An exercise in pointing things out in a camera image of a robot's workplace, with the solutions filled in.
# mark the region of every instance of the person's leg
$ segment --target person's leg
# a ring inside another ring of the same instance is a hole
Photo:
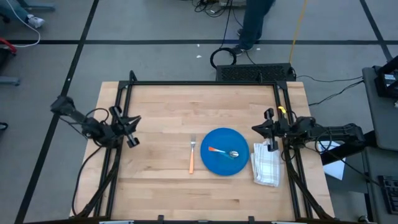
[[[243,29],[239,37],[239,45],[233,50],[236,55],[253,48],[261,37],[264,16],[269,12],[274,0],[247,0],[244,13]]]
[[[14,9],[15,13],[20,17],[23,21],[27,22],[27,15],[29,13],[21,7],[21,5],[16,0],[8,0]],[[0,0],[0,14],[7,16],[10,19],[18,20],[15,16],[14,12],[11,10],[10,5],[6,0]]]
[[[261,19],[261,24],[259,25],[259,29],[258,29],[258,32],[257,32],[257,37],[256,37],[257,40],[259,40],[261,38],[261,35],[262,35],[262,26],[264,24],[264,17],[268,14],[268,12],[271,9],[272,5],[275,3],[275,0],[264,0],[264,1],[269,2],[269,4],[267,4],[264,7],[264,15],[263,15],[263,17]]]
[[[43,19],[33,16],[29,14],[24,8],[16,0],[8,0],[14,9],[17,16],[22,19],[24,22],[30,24],[35,28],[39,28],[45,22]],[[10,19],[19,21],[17,16],[12,11],[10,5],[6,0],[0,0],[0,14],[4,15]]]

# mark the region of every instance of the checkered cloth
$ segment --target checkered cloth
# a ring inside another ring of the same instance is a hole
[[[250,155],[254,173],[254,182],[261,185],[278,187],[279,185],[279,150],[269,152],[267,139],[262,144],[254,143],[254,153]]]

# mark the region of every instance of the gray floor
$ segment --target gray floor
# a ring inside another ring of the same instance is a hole
[[[93,0],[56,0],[55,12],[38,12],[47,20],[40,30],[44,40],[79,40]],[[394,23],[398,6],[395,0],[366,0],[386,40],[398,40]],[[266,17],[263,40],[291,40],[303,0],[278,0]],[[236,10],[243,20],[244,11]],[[208,40],[222,39],[226,14],[210,18],[195,13],[190,1],[179,0],[100,0],[88,40]],[[7,39],[35,39],[31,30],[18,22],[1,25]],[[231,18],[227,39],[237,39],[239,28]],[[357,0],[309,0],[300,40],[376,40],[366,15]],[[69,95],[76,107],[88,111],[95,107],[101,82],[127,79],[134,70],[139,80],[214,80],[209,57],[218,44],[176,45],[85,45],[79,59]],[[256,63],[287,62],[289,45],[258,45],[250,52]],[[389,45],[392,55],[398,46]],[[12,223],[42,147],[52,115],[49,105],[60,93],[69,71],[76,45],[38,45],[19,49],[2,74],[21,77],[19,87],[0,86],[0,120],[10,124],[0,136],[0,219]],[[216,64],[228,64],[231,57],[220,53]],[[361,76],[363,67],[382,65],[386,58],[378,45],[297,45],[293,66],[297,75],[333,80]],[[249,64],[244,55],[239,64]],[[318,83],[305,77],[308,102],[320,101],[351,82]],[[364,86],[311,107],[324,126],[356,123],[366,131],[373,129]],[[26,222],[67,218],[73,187],[86,141],[59,122],[40,176]],[[361,167],[361,157],[348,159]],[[346,170],[343,185],[328,177],[336,215],[355,220],[366,210],[361,203],[361,177]],[[344,191],[337,190],[345,186]],[[342,207],[354,201],[350,207]]]

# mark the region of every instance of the black floor stripe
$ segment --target black floor stripe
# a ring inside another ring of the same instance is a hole
[[[94,13],[96,11],[99,0],[94,0],[93,5],[91,6],[90,13],[88,14],[88,18],[85,24],[85,28],[83,29],[83,33],[81,34],[78,47],[75,52],[75,56],[73,57],[72,64],[70,65],[68,75],[65,79],[65,83],[63,85],[61,95],[66,95],[69,90],[70,82],[73,78],[73,74],[75,73],[77,63],[79,61],[81,51],[83,50],[84,41],[87,38],[88,30],[90,29],[91,22],[93,21]],[[53,116],[51,119],[51,123],[47,134],[44,139],[44,143],[40,150],[39,157],[37,158],[37,162],[35,168],[33,170],[32,176],[30,177],[29,184],[27,186],[24,198],[22,199],[21,206],[19,207],[17,217],[15,219],[15,224],[21,224],[25,220],[26,213],[29,209],[30,201],[32,200],[33,193],[36,189],[37,182],[39,181],[40,173],[43,169],[43,165],[45,162],[45,158],[47,157],[47,153],[50,149],[51,141],[54,136],[55,129],[58,124],[58,116]]]
[[[373,29],[374,34],[376,35],[376,38],[378,41],[380,41],[380,46],[381,49],[383,50],[384,56],[386,56],[387,60],[390,61],[392,60],[392,55],[390,53],[390,51],[388,50],[388,47],[383,39],[383,36],[380,33],[379,28],[377,27],[376,21],[373,19],[373,16],[371,14],[371,11],[369,10],[368,5],[366,4],[365,0],[359,0],[362,8],[365,12],[366,17],[368,18],[369,23],[371,24],[371,27]]]
[[[85,40],[90,45],[167,45],[167,44],[221,44],[223,40]],[[36,40],[10,40],[12,44],[33,44]],[[290,45],[293,40],[259,40],[257,44]],[[41,40],[43,45],[78,45],[80,40]],[[238,40],[225,40],[225,44],[238,44]],[[297,45],[398,45],[398,40],[298,40]]]
[[[85,44],[103,45],[167,45],[221,44],[223,40],[87,40]],[[290,45],[293,40],[259,40],[257,44]],[[239,40],[225,40],[224,44],[238,44]],[[379,45],[377,40],[298,40],[297,45]]]
[[[34,44],[37,40],[8,40],[12,44]],[[78,45],[80,40],[41,40],[39,45],[53,45],[53,44],[75,44]]]

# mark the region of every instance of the wooden tabletop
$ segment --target wooden tabletop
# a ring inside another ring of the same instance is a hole
[[[97,108],[114,105],[117,86],[102,84]],[[309,116],[303,83],[288,87],[292,109],[298,116]],[[200,158],[201,140],[220,127],[240,132],[253,151],[253,143],[264,139],[251,126],[264,122],[268,108],[276,110],[270,86],[133,86],[129,116],[142,116],[134,133],[141,144],[130,149],[124,141],[112,219],[156,220],[165,215],[166,220],[294,220],[285,164],[280,165],[280,185],[267,187],[253,182],[250,161],[238,174],[223,177],[210,172]],[[104,116],[95,113],[97,119]],[[188,173],[191,134],[197,136],[193,174]],[[85,158],[95,149],[89,141]],[[81,174],[77,211],[98,188],[104,152],[90,159]],[[308,189],[333,216],[320,156],[308,149],[301,152]],[[297,194],[304,217],[298,188]]]

